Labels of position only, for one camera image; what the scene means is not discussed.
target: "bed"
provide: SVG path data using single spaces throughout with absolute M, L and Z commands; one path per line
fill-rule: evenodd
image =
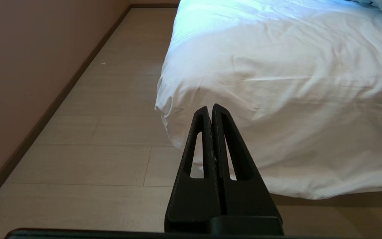
M 382 12 L 345 0 L 181 0 L 155 106 L 171 143 L 183 148 L 194 112 L 215 103 L 270 192 L 382 191 Z

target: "floor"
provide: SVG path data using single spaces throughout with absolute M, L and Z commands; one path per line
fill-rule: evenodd
M 175 13 L 129 12 L 0 189 L 0 238 L 19 227 L 163 231 L 181 151 L 154 104 Z M 382 238 L 382 194 L 274 200 L 287 235 Z

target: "white duvet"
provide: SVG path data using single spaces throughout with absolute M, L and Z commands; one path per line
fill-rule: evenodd
M 343 0 L 181 0 L 156 100 L 175 147 L 214 103 L 270 192 L 382 191 L 382 12 Z

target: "wall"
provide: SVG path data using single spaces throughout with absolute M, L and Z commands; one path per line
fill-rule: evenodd
M 128 0 L 0 0 L 0 169 Z

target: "baseboard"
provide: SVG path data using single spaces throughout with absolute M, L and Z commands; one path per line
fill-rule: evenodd
M 57 111 L 59 106 L 65 100 L 67 95 L 70 93 L 72 88 L 75 86 L 76 82 L 88 68 L 89 64 L 91 64 L 92 60 L 94 60 L 95 56 L 100 52 L 102 47 L 108 41 L 113 32 L 117 29 L 120 22 L 125 18 L 128 14 L 131 6 L 129 6 L 118 18 L 118 20 L 113 24 L 113 26 L 108 30 L 108 32 L 103 36 L 94 50 L 89 54 L 86 60 L 82 63 L 73 77 L 70 79 L 69 83 L 63 88 L 57 98 L 53 101 L 44 115 L 39 119 L 38 123 L 33 127 L 30 133 L 26 136 L 20 146 L 16 149 L 16 151 L 11 155 L 11 157 L 7 160 L 4 166 L 0 169 L 0 188 L 4 184 L 5 180 L 9 177 L 11 172 L 15 169 L 17 164 L 20 162 L 24 154 L 29 150 L 35 139 L 39 136 L 45 126 L 48 124 L 54 113 Z
M 132 3 L 131 8 L 178 8 L 179 3 Z

